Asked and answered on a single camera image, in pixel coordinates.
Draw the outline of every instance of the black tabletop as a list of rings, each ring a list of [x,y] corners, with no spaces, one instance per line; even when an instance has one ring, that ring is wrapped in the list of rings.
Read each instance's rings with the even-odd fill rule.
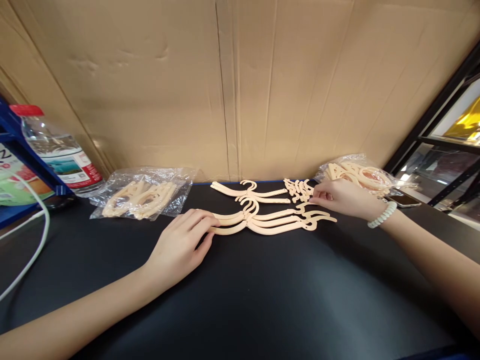
[[[257,191],[283,186],[259,183]],[[293,206],[261,204],[259,214]],[[233,214],[241,206],[208,185],[194,185],[183,211],[189,208]],[[89,220],[93,209],[82,200],[52,216],[43,252],[0,303],[0,333],[138,268],[172,220]],[[427,205],[404,212],[480,262],[475,230]],[[476,346],[388,235],[363,220],[332,214],[338,223],[320,221],[315,231],[264,236],[245,229],[215,236],[192,274],[74,359],[388,360]],[[28,261],[41,233],[38,221],[0,244],[0,287]]]

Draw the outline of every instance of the water bottle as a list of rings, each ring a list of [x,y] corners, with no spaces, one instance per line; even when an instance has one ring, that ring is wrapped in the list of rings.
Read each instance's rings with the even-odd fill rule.
[[[99,193],[105,184],[73,136],[47,125],[43,111],[34,105],[11,105],[21,118],[21,131],[33,151],[79,197]]]

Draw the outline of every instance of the plastic bag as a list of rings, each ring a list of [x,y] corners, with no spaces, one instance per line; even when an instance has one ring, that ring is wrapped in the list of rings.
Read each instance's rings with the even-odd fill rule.
[[[346,179],[368,190],[371,194],[384,196],[392,188],[415,187],[416,184],[397,179],[369,160],[364,153],[350,154],[329,161],[318,168],[314,179]]]
[[[184,206],[197,170],[142,166],[113,172],[103,191],[90,198],[97,208],[90,219],[176,217]]]

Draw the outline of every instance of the white bracelet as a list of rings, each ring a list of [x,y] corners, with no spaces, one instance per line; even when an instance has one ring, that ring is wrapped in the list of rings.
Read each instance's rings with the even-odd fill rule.
[[[367,225],[370,229],[375,229],[377,226],[379,226],[381,223],[383,223],[385,220],[387,220],[390,215],[392,215],[397,208],[397,203],[395,201],[389,201],[388,206],[386,207],[386,210],[383,212],[382,215],[377,217],[375,220],[369,222]]]

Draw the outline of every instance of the right hand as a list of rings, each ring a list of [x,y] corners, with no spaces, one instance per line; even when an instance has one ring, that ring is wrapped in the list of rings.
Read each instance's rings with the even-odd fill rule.
[[[160,295],[168,290],[203,261],[212,245],[213,232],[209,232],[198,246],[200,239],[210,227],[220,226],[211,212],[190,209],[178,215],[163,230],[150,258],[142,266],[142,273],[152,289]]]
[[[345,179],[318,184],[309,202],[368,222],[378,218],[387,208],[385,203],[368,191]]]

